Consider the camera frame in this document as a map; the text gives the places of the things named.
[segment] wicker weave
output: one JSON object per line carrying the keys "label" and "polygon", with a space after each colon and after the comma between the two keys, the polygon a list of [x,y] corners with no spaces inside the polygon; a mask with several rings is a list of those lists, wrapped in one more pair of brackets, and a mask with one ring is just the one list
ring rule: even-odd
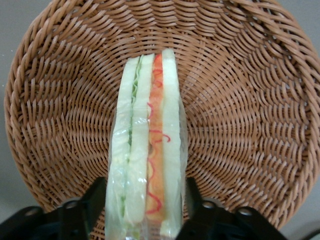
{"label": "wicker weave", "polygon": [[[16,52],[5,94],[14,160],[47,211],[108,175],[129,57],[174,48],[188,122],[186,174],[227,209],[276,227],[319,175],[320,64],[273,0],[54,0]],[[101,216],[92,233],[104,239]]]}

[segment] orange filling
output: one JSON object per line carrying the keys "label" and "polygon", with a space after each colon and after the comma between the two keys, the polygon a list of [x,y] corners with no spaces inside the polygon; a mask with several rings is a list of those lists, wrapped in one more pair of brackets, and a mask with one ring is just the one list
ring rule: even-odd
{"label": "orange filling", "polygon": [[161,222],[165,219],[165,190],[163,173],[163,134],[162,101],[163,88],[162,55],[155,56],[152,70],[152,85],[148,106],[151,108],[149,120],[149,155],[147,164],[147,195],[146,217],[149,220]]}

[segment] sandwich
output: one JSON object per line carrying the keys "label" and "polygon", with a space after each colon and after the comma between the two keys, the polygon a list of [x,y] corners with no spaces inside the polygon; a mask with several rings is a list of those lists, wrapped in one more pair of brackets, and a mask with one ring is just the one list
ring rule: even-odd
{"label": "sandwich", "polygon": [[174,51],[129,58],[111,134],[106,239],[139,240],[150,225],[166,238],[178,234],[187,163],[181,112]]}

